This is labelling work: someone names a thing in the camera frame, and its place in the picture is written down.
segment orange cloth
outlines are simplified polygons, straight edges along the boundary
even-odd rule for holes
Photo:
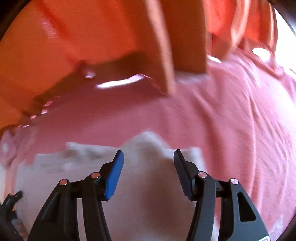
[[[238,46],[274,53],[276,41],[267,0],[32,0],[0,41],[0,129],[40,114],[82,63],[108,63],[97,76],[118,79],[124,65],[173,93],[174,71],[206,73],[207,53],[223,58]]]

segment pink fabric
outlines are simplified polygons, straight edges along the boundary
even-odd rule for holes
[[[17,155],[17,149],[11,133],[7,130],[0,140],[0,164],[7,168]]]
[[[207,76],[177,73],[171,97],[147,80],[108,89],[89,82],[33,120],[36,141],[13,162],[6,192],[18,163],[31,164],[37,153],[60,151],[65,142],[118,147],[152,130],[172,148],[200,147],[215,179],[239,179],[275,239],[295,209],[296,89],[283,71],[271,73],[238,50],[222,64],[209,61]]]

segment white cloth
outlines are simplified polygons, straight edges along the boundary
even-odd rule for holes
[[[20,166],[15,191],[22,190],[24,197],[16,208],[26,229],[31,230],[59,180],[84,179],[112,161],[117,150],[124,153],[124,166],[115,195],[103,202],[112,240],[186,240],[195,202],[183,194],[173,163],[174,150],[151,132],[135,136],[119,148],[67,143],[65,151],[39,154],[31,166]],[[206,171],[199,148],[182,153],[199,170]],[[78,201],[80,240],[85,241],[82,202]],[[214,225],[213,239],[217,240],[217,235]]]

